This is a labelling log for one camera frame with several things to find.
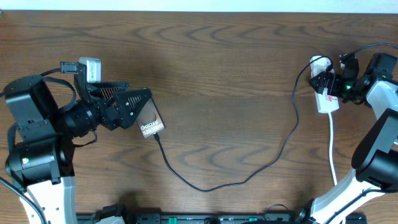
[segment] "wooden table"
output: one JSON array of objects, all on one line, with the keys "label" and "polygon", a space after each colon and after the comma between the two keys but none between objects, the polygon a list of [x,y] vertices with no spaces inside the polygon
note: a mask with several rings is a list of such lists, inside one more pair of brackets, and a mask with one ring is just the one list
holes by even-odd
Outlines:
[{"label": "wooden table", "polygon": [[[338,65],[339,54],[372,42],[397,44],[397,35],[395,15],[6,11],[0,17],[0,88],[57,68],[59,61],[100,58],[104,81],[152,90],[167,124],[160,137],[171,165],[207,189],[242,181],[274,160],[296,122],[291,92],[311,56],[328,55]],[[397,55],[365,50],[358,54],[362,71],[374,52]],[[98,142],[75,151],[76,210],[121,202],[165,212],[253,213],[274,203],[296,209],[323,195],[333,186],[329,124],[317,112],[309,73],[298,83],[300,125],[282,159],[247,184],[196,192],[166,168],[157,143],[143,139],[137,126],[99,127]],[[69,89],[49,87],[59,105],[70,100]],[[0,175],[10,180],[3,164],[14,119],[4,98],[0,105]],[[363,105],[340,106],[333,117],[342,179],[376,119]],[[4,187],[0,195],[0,223],[27,223],[19,199]],[[360,211],[369,223],[396,223],[397,209],[398,196],[388,195]]]}]

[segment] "white backdrop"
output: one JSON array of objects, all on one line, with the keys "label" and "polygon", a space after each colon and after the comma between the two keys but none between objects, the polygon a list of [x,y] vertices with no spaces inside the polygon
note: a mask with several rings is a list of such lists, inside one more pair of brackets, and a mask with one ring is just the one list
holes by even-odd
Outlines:
[{"label": "white backdrop", "polygon": [[398,0],[0,0],[0,9],[398,13]]}]

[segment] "wood grain tabletop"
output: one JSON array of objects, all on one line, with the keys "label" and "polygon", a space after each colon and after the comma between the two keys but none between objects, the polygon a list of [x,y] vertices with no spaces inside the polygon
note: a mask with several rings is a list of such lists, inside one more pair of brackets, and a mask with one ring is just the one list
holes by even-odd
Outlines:
[{"label": "wood grain tabletop", "polygon": [[[373,42],[398,44],[396,15],[5,11],[0,17],[0,89],[25,75],[80,57],[102,61],[103,81],[148,87],[166,123],[160,139],[171,166],[197,187],[244,180],[270,163],[296,122],[295,79],[314,55],[338,56]],[[375,47],[358,54],[361,72]],[[73,81],[71,75],[55,78]],[[166,167],[139,128],[98,128],[98,142],[76,149],[77,212],[125,203],[164,212],[263,212],[304,206],[332,188],[328,116],[319,114],[310,71],[300,78],[300,124],[281,160],[245,185],[197,192]],[[72,94],[48,84],[59,106]],[[372,109],[340,103],[333,113],[335,166],[341,180],[356,146],[376,121]],[[14,122],[0,99],[0,175],[7,180],[6,132]],[[77,138],[75,143],[92,136]],[[0,223],[28,223],[19,199],[0,187]],[[369,223],[397,223],[398,195],[362,206]]]}]

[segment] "white cord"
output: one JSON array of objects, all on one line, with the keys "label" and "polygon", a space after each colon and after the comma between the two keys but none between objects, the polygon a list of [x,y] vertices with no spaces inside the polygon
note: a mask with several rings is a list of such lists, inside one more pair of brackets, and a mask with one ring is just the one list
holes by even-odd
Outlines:
[{"label": "white cord", "polygon": [[337,184],[335,166],[333,165],[333,119],[331,117],[331,112],[328,112],[329,115],[329,124],[330,124],[330,143],[329,143],[329,163],[330,163],[330,170],[331,176],[333,178],[333,183]]}]

